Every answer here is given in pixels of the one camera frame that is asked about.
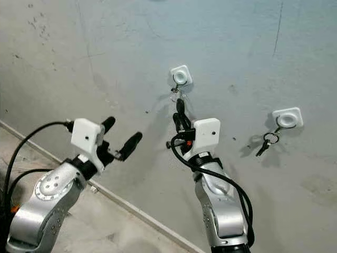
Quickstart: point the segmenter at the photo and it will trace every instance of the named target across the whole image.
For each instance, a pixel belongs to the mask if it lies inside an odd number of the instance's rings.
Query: metal ring
[[[269,140],[269,141],[270,141],[270,144],[275,144],[275,143],[278,143],[278,142],[279,142],[280,137],[279,137],[276,133],[266,133],[266,134],[263,136],[263,140],[266,140],[266,136],[269,135],[269,134],[271,134],[271,135],[273,135],[273,136],[276,137],[276,141],[274,141],[274,142],[272,142],[271,140]]]
[[[276,117],[276,125],[279,127],[279,129],[292,129],[292,128],[295,128],[295,127],[297,126],[297,124],[296,124],[295,126],[292,126],[292,127],[290,127],[290,128],[285,128],[284,126],[281,126],[281,125],[279,124],[279,117],[280,117],[280,116],[277,116],[277,117]]]

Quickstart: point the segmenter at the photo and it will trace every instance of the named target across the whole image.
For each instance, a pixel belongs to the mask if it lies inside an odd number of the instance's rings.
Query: small black key
[[[262,147],[260,148],[260,150],[256,153],[256,157],[259,157],[260,155],[262,155],[262,153],[264,152],[264,151],[266,151],[268,148],[269,148],[269,146],[270,146],[270,140],[268,140],[268,139],[266,139],[264,142],[263,142],[263,144],[262,144]]]

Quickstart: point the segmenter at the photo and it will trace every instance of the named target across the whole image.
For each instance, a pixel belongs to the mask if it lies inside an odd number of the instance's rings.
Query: cable connector
[[[73,132],[73,129],[74,129],[74,121],[73,121],[73,120],[67,120],[67,121],[64,123],[64,126],[65,126],[65,128],[68,129],[68,131],[69,131],[70,133],[72,133],[72,132]]]
[[[177,134],[177,138],[185,141],[195,140],[195,128],[182,130]]]

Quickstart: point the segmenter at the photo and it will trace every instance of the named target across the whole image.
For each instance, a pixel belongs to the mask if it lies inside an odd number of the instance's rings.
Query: robotic arm
[[[12,253],[50,252],[56,242],[62,222],[87,181],[101,174],[114,159],[125,161],[142,138],[133,135],[119,151],[109,153],[104,134],[115,123],[109,117],[102,124],[76,119],[71,127],[71,143],[79,152],[73,160],[66,159],[58,168],[43,175],[34,187],[29,201],[15,214],[6,250]]]
[[[173,115],[173,120],[177,135],[166,146],[172,148],[176,157],[194,171],[195,193],[202,206],[212,253],[250,252],[254,233],[250,218],[245,219],[246,215],[241,210],[240,202],[242,205],[244,201],[241,201],[240,191],[243,190],[223,170],[220,159],[213,158],[219,142],[220,121],[197,120],[192,127],[184,113],[184,101],[181,99],[177,100],[177,113]],[[177,146],[181,147],[183,156],[178,154]],[[239,189],[240,202],[234,188]]]

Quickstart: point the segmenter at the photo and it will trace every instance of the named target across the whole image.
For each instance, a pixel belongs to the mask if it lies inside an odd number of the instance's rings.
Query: black wire
[[[249,247],[251,247],[254,244],[254,241],[255,241],[255,235],[254,235],[254,230],[253,230],[253,207],[252,207],[252,203],[251,203],[247,193],[236,182],[234,182],[232,179],[230,179],[230,178],[228,178],[228,177],[226,177],[222,174],[219,174],[219,173],[216,173],[216,172],[213,172],[213,171],[210,171],[210,170],[202,169],[198,166],[195,166],[195,165],[189,163],[185,159],[183,159],[181,157],[181,155],[179,155],[177,149],[174,146],[174,142],[177,139],[178,139],[178,136],[175,136],[171,139],[171,148],[172,148],[172,151],[173,151],[174,155],[178,158],[179,161],[181,161],[186,166],[190,167],[192,169],[192,171],[198,171],[198,172],[203,173],[203,174],[208,174],[208,175],[220,178],[220,179],[226,181],[227,183],[231,184],[237,190],[237,192],[239,194],[239,199],[240,199],[240,203],[241,203],[241,206],[242,206],[243,214],[245,216],[245,219],[246,219],[246,222],[247,222],[247,225],[248,225],[248,228],[247,228],[248,245],[249,245]]]
[[[22,174],[20,174],[11,184],[11,187],[10,187],[10,189],[8,191],[8,194],[7,194],[8,199],[10,200],[12,198],[14,189],[15,189],[17,183],[19,182],[19,180],[21,178],[23,178],[24,176],[26,176],[28,174],[34,173],[34,172],[48,172],[48,171],[51,171],[51,170],[52,169],[33,169],[33,170],[27,170],[27,171],[23,172]]]
[[[41,130],[50,127],[51,125],[64,125],[66,126],[68,122],[62,122],[62,121],[55,121],[55,122],[51,122],[48,124],[45,124],[39,128],[37,128],[35,131],[33,131],[32,133],[30,133],[29,135],[27,135],[26,138],[24,138],[20,144],[16,147],[11,160],[8,164],[8,168],[7,168],[7,173],[6,173],[6,177],[5,177],[5,183],[4,183],[4,192],[3,192],[3,201],[4,201],[4,212],[5,212],[5,217],[8,219],[9,215],[11,213],[11,199],[7,197],[7,193],[8,193],[8,187],[9,187],[9,180],[11,178],[11,171],[13,168],[13,164],[14,161],[16,159],[17,154],[19,153],[20,148],[32,137],[34,136],[37,132],[40,132]]]

